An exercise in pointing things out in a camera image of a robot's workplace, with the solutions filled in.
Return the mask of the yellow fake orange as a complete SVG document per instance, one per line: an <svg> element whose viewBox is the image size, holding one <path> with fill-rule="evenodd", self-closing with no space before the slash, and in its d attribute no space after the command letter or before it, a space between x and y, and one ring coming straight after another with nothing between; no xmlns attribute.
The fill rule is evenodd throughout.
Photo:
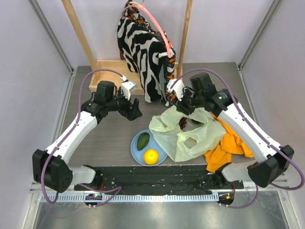
<svg viewBox="0 0 305 229"><path fill-rule="evenodd" d="M146 165L153 166L156 165L159 159L159 154L154 149L148 149L143 154L143 161Z"/></svg>

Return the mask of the pale green plastic bag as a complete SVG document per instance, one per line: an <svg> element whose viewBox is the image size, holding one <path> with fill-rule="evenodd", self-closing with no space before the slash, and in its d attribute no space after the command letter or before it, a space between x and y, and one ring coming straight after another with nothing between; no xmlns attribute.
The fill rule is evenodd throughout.
<svg viewBox="0 0 305 229"><path fill-rule="evenodd" d="M187 118L186 127L181 130L179 121ZM203 122L194 124L191 120ZM190 115L178 112L173 106L161 115L153 116L149 130L158 145L174 162L184 162L203 155L217 147L226 134L222 125L204 108L196 108Z"/></svg>

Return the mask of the green fake avocado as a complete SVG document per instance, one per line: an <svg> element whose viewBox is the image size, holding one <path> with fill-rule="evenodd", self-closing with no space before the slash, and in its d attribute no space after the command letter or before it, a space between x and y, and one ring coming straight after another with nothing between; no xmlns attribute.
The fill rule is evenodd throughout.
<svg viewBox="0 0 305 229"><path fill-rule="evenodd" d="M150 134L143 132L139 135L137 139L137 150L143 150L150 141Z"/></svg>

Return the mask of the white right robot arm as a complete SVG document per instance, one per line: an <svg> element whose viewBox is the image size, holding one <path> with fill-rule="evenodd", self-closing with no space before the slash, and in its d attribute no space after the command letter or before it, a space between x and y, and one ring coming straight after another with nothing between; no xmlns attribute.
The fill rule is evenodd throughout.
<svg viewBox="0 0 305 229"><path fill-rule="evenodd" d="M246 113L227 85L218 91L209 76L210 71L190 78L191 87L186 87L181 78L167 85L167 91L175 93L178 111L190 115L196 108L204 108L229 125L249 147L254 161L226 163L215 176L216 185L227 188L236 180L251 180L259 187L271 185L292 164L294 150L282 146L262 130Z"/></svg>

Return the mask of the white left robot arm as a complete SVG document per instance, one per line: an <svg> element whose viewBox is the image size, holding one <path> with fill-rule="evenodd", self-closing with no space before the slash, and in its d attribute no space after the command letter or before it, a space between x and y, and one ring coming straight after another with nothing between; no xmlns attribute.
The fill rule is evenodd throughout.
<svg viewBox="0 0 305 229"><path fill-rule="evenodd" d="M85 184L97 190L102 179L90 166L68 167L69 160L83 141L109 112L118 112L129 121L142 116L139 100L131 101L131 93L137 85L125 80L120 87L113 82L101 81L91 98L81 105L73 122L62 135L45 150L37 149L32 155L34 181L63 193L70 185Z"/></svg>

